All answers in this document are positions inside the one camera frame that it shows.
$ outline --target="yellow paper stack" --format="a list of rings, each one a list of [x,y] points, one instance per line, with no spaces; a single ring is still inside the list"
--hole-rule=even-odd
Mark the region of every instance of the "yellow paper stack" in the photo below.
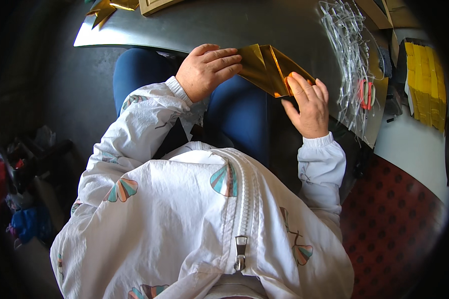
[[[414,118],[444,132],[446,86],[443,67],[434,49],[405,43],[407,84],[414,106]]]

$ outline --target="gold foil paper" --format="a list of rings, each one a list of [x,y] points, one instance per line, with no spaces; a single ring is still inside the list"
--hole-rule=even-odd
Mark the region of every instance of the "gold foil paper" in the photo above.
[[[96,25],[100,24],[102,21],[106,21],[106,19],[112,15],[117,8],[135,10],[138,5],[138,0],[101,0],[94,5],[89,12],[87,12],[87,16],[92,14],[97,16],[91,29],[95,28]]]
[[[110,5],[116,8],[135,10],[138,7],[139,2],[138,0],[112,0]]]
[[[243,57],[243,69],[238,75],[275,98],[293,95],[285,80],[291,72],[316,84],[311,75],[272,45],[250,45],[238,49],[238,54]]]

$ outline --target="blue pants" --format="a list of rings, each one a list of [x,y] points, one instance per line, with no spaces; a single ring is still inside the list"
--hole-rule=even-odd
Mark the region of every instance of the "blue pants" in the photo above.
[[[176,75],[177,70],[178,67],[172,60],[155,51],[125,51],[116,62],[113,75],[117,114],[132,91],[152,83],[164,82]],[[268,166],[269,97],[262,89],[238,75],[220,84],[211,94],[208,110],[204,115],[203,142],[216,147],[234,147]],[[173,142],[168,146],[174,148],[165,149],[165,152],[176,148]]]

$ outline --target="hand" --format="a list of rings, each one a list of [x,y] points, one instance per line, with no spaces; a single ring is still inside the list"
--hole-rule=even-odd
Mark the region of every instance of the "hand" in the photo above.
[[[299,112],[287,100],[282,99],[281,104],[299,133],[308,139],[328,135],[329,93],[326,85],[319,79],[316,79],[316,85],[310,85],[296,72],[286,79],[298,102]]]
[[[236,75],[243,66],[234,48],[219,49],[204,44],[193,49],[176,74],[176,80],[193,103],[199,102],[221,83]]]

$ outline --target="white jacket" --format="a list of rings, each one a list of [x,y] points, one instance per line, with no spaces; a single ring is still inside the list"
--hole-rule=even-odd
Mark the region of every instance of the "white jacket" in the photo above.
[[[63,295],[203,298],[241,261],[269,298],[350,297],[354,272],[339,229],[346,159],[332,134],[303,139],[299,198],[233,148],[190,142],[150,160],[191,104],[174,77],[127,97],[51,248]]]

